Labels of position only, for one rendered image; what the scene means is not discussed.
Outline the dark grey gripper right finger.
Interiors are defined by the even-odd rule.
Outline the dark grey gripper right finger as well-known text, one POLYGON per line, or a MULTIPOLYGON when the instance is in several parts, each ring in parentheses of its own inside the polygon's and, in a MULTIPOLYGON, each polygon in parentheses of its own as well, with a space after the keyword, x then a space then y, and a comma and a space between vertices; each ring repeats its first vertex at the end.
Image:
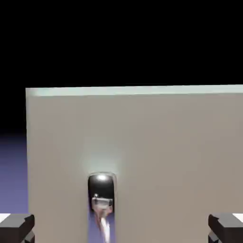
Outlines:
POLYGON ((208 243, 243 243, 243 213, 208 216, 208 243))

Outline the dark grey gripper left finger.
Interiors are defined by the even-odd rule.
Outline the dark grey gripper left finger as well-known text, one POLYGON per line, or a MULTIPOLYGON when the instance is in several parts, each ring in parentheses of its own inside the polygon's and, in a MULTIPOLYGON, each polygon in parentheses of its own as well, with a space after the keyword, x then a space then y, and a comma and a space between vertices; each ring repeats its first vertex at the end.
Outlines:
POLYGON ((0 213, 0 243, 35 243, 33 214, 0 213))

